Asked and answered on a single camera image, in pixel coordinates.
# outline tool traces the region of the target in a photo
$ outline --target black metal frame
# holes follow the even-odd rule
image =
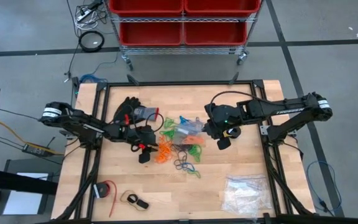
[[[104,101],[103,101],[103,108],[102,108],[102,113],[101,113],[101,120],[104,121],[106,119],[106,115],[107,115],[107,109],[108,109],[108,101],[109,101],[109,92],[110,92],[110,88],[112,87],[119,87],[119,86],[178,86],[178,85],[228,85],[229,82],[228,81],[195,81],[195,82],[144,82],[144,83],[98,83],[97,87],[96,87],[96,94],[95,94],[95,98],[94,98],[94,104],[93,104],[93,111],[92,111],[92,115],[96,116],[98,114],[98,105],[99,105],[99,100],[101,97],[101,91],[105,90],[105,94],[104,94]],[[261,94],[261,98],[266,99],[266,92],[265,92],[265,88],[264,88],[264,83],[263,80],[238,80],[234,83],[234,85],[249,85],[250,89],[251,89],[251,93],[253,95],[257,95],[257,88],[260,90],[260,94]],[[269,119],[268,121],[268,125],[272,124],[272,120]],[[269,145],[267,144],[267,138],[265,136],[260,135],[261,141],[262,141],[262,147],[264,150],[264,157],[265,157],[265,163],[266,163],[266,168],[269,169],[269,162],[271,163],[271,158],[270,158],[270,151],[269,151]],[[281,162],[281,157],[280,157],[280,152],[278,151],[277,147],[273,148],[273,152],[276,158],[276,165],[277,165],[277,172],[278,172],[278,176],[279,178],[281,178],[283,180],[283,182],[285,183],[285,174],[283,171],[283,165]],[[99,169],[99,163],[100,163],[100,155],[101,152],[100,150],[96,151],[96,155],[94,157],[94,163],[97,164],[97,171],[96,173],[98,173],[98,169]],[[91,149],[87,149],[85,152],[85,158],[84,158],[84,163],[83,163],[83,168],[82,168],[82,173],[81,173],[81,179],[80,179],[80,185],[82,185],[82,183],[85,181],[87,173],[88,173],[88,166],[90,163],[90,157],[91,157]],[[273,208],[274,211],[276,213],[276,215],[281,214],[281,208],[280,208],[280,204],[278,201],[278,193],[277,193],[277,188],[276,188],[276,183],[275,183],[275,179],[273,177],[273,175],[271,175],[269,172],[267,173],[268,175],[268,181],[269,181],[269,186],[270,186],[270,191],[272,193],[272,202],[273,202]],[[94,179],[93,184],[95,184],[97,181],[97,176]],[[87,212],[86,212],[86,218],[90,218],[92,217],[93,214],[93,204],[94,204],[94,192],[91,190],[90,194],[89,194],[89,200],[88,200],[88,208],[87,208]],[[289,201],[289,199],[287,199],[287,196],[284,194],[283,192],[283,196],[284,196],[284,202],[285,202],[285,208],[287,210],[288,214],[292,214],[292,207],[291,207],[291,203]],[[81,211],[82,211],[82,200],[81,202],[78,204],[78,206],[75,209],[75,218],[80,218],[81,217]],[[258,222],[259,223],[264,223],[265,219],[264,218],[259,218]],[[175,222],[179,222],[179,223],[186,223],[186,222],[190,222],[189,220],[186,221],[181,221],[181,220],[156,220],[156,221],[123,221],[123,222],[114,222],[114,223],[175,223]],[[253,223],[252,220],[248,220],[248,219],[244,219],[244,218],[231,218],[231,219],[211,219],[211,220],[191,220],[192,223],[234,223],[234,222],[242,222],[242,223]],[[93,223],[113,223],[113,222],[93,222]]]
[[[92,115],[96,116],[98,112],[98,105],[99,105],[99,99],[101,90],[105,90],[104,94],[104,102],[103,102],[103,109],[101,113],[101,119],[104,121],[106,119],[107,114],[107,105],[109,100],[109,92],[110,88],[117,87],[117,86],[172,86],[172,85],[250,85],[251,93],[255,96],[257,96],[257,88],[260,90],[261,98],[267,99],[266,92],[264,88],[263,80],[251,80],[251,81],[236,81],[235,83],[225,82],[225,81],[199,81],[199,82],[145,82],[145,83],[139,83],[139,82],[133,82],[133,83],[98,83],[96,87],[96,94],[94,99],[94,105],[93,105],[93,112]],[[269,125],[272,124],[272,120],[268,119],[267,123]],[[358,224],[358,218],[342,218],[342,217],[320,217],[318,214],[313,214],[309,212],[307,209],[305,209],[302,204],[296,199],[292,191],[287,187],[285,183],[285,175],[283,171],[283,164],[281,162],[280,152],[278,150],[278,147],[273,147],[273,153],[275,155],[275,162],[277,169],[274,168],[273,162],[270,158],[270,149],[269,147],[269,141],[267,139],[267,136],[263,136],[260,134],[260,139],[262,142],[262,149],[264,152],[264,159],[265,159],[265,165],[267,168],[267,176],[268,181],[270,185],[270,191],[272,193],[272,200],[273,200],[273,208],[275,210],[276,217],[270,218],[270,215],[268,213],[264,213],[263,218],[258,218],[256,220],[257,223],[263,223],[263,224],[271,224],[271,223],[302,223],[302,224],[314,224],[314,223],[320,223],[320,224],[344,224],[344,223],[357,223]],[[99,147],[97,147],[96,154],[94,157],[94,166],[96,166],[96,172],[93,174],[94,179],[92,184],[95,184],[97,182],[98,178],[98,169],[100,165],[100,156],[101,156],[101,144],[102,141],[99,141],[98,143]],[[90,154],[91,150],[87,148],[84,163],[83,163],[83,170],[81,173],[81,182],[84,183],[84,180],[88,176],[88,165],[90,161]],[[283,191],[283,197],[284,197],[284,203],[285,208],[287,210],[287,213],[284,214],[281,212],[280,204],[278,201],[278,195],[277,195],[277,188],[276,183],[281,187]],[[294,215],[292,214],[292,207],[291,203],[294,204],[294,207],[296,208],[297,212],[300,215]],[[89,194],[89,202],[88,202],[88,208],[86,212],[86,218],[83,218],[83,223],[95,223],[95,224],[109,224],[109,223],[133,223],[133,224],[140,224],[140,223],[177,223],[177,224],[185,224],[185,223],[255,223],[254,220],[246,219],[246,218],[229,218],[229,219],[207,219],[207,220],[152,220],[152,221],[103,221],[103,222],[92,222],[92,214],[93,214],[93,205],[94,205],[94,192],[90,190]],[[78,204],[78,206],[75,208],[75,220],[52,220],[49,223],[71,223],[71,221],[78,221],[78,219],[81,217],[81,210],[82,210],[82,200]]]

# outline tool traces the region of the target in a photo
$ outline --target wooden tabletop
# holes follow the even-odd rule
[[[270,101],[283,99],[280,82],[277,80],[264,81],[267,98]],[[211,98],[226,90],[244,91],[250,93],[249,85],[191,85],[191,86],[125,86],[110,89],[106,121],[112,120],[116,108],[127,96],[138,97],[146,107],[159,107],[164,117],[173,118],[179,122],[179,116],[201,121],[207,120],[204,105]],[[76,109],[91,114],[96,91],[96,84],[82,84],[78,94]],[[99,101],[98,118],[102,110],[104,93]],[[238,94],[226,94],[216,98],[217,105],[236,105],[238,101],[250,98]],[[281,124],[289,118],[288,115],[273,117],[274,124]],[[149,122],[154,129],[160,125]],[[242,134],[231,140],[231,147],[219,150],[216,140],[206,133],[203,137],[206,145],[203,148],[201,162],[196,163],[189,156],[188,162],[194,164],[201,178],[176,170],[172,160],[157,164],[152,160],[146,164],[137,162],[138,152],[131,152],[126,143],[103,140],[98,182],[112,180],[117,185],[117,202],[112,216],[109,212],[112,204],[111,195],[95,199],[92,221],[111,220],[178,220],[178,219],[212,219],[212,218],[241,218],[221,210],[227,175],[266,175],[266,166],[259,136],[259,128],[255,125],[241,126]],[[292,138],[286,138],[286,143],[297,146]],[[67,147],[66,154],[77,147],[77,143]],[[313,201],[306,181],[305,172],[299,152],[286,145],[279,147],[285,177],[289,188],[298,200],[310,211],[314,211]],[[53,207],[52,218],[59,216],[71,202],[78,190],[81,168],[85,151],[76,150],[64,161],[58,190]],[[285,211],[280,187],[277,186],[280,206]],[[139,212],[134,207],[119,201],[123,192],[133,190],[138,196],[150,204],[145,212]],[[88,203],[88,194],[84,197],[83,211]],[[259,211],[259,217],[269,212],[275,216],[273,209]]]

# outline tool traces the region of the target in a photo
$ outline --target blue cable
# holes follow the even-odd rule
[[[338,187],[337,187],[337,185],[336,185],[335,170],[334,170],[334,168],[333,168],[331,165],[329,165],[328,163],[323,162],[323,161],[314,161],[314,162],[312,162],[311,164],[308,165],[308,168],[306,169],[306,177],[308,178],[308,182],[309,182],[309,185],[310,185],[311,190],[312,190],[313,193],[317,196],[319,202],[323,202],[323,199],[321,199],[321,197],[320,197],[320,196],[317,194],[317,192],[315,191],[313,185],[311,184],[310,176],[309,176],[310,167],[311,167],[313,164],[316,164],[316,163],[327,165],[328,168],[333,171],[334,186],[335,186],[336,192],[338,192],[339,204],[338,204],[338,206],[337,206],[336,208],[333,208],[332,210],[328,210],[328,211],[330,211],[330,212],[335,212],[337,209],[339,209],[339,208],[342,206],[342,195],[341,195],[341,193],[339,192]],[[319,208],[319,207],[317,207],[317,206],[315,206],[315,207],[316,207],[318,210],[321,210],[321,211],[325,212],[325,210],[324,210],[323,208]]]
[[[107,80],[105,78],[98,78],[92,74],[87,74],[81,76],[80,78],[80,83],[86,83],[86,82],[98,83],[98,82],[107,82]]]
[[[96,77],[94,74],[98,71],[98,69],[99,69],[99,67],[100,67],[101,65],[110,64],[110,63],[116,63],[116,62],[117,62],[117,58],[118,58],[118,53],[116,54],[116,58],[114,59],[113,62],[103,62],[103,63],[100,63],[92,73],[83,75],[83,76],[80,78],[80,83],[85,83],[85,82],[90,82],[90,83],[108,82],[107,79],[105,79],[105,78],[98,78],[98,77]]]

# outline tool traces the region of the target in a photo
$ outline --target clear plastic bag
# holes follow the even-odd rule
[[[270,191],[264,175],[226,177],[222,210],[256,221],[259,210],[270,208]]]
[[[205,145],[205,140],[200,135],[201,128],[196,122],[188,122],[186,124],[178,124],[175,127],[175,134],[173,135],[174,144],[197,144],[200,146]]]

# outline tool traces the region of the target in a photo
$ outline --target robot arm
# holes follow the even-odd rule
[[[259,98],[238,102],[236,107],[228,105],[205,105],[209,120],[204,131],[213,139],[219,139],[219,149],[229,147],[230,140],[225,135],[228,130],[247,124],[257,124],[271,116],[299,113],[287,122],[267,128],[268,140],[280,144],[288,133],[302,128],[311,121],[327,121],[333,111],[325,98],[317,93],[281,101],[267,101]]]
[[[130,128],[129,123],[105,123],[82,110],[72,108],[68,103],[48,103],[39,121],[46,126],[63,128],[77,136],[82,147],[97,148],[100,136],[112,142],[129,143],[134,152],[142,149],[140,163],[150,160],[150,153],[154,149],[149,146],[157,146],[155,134],[149,125]]]

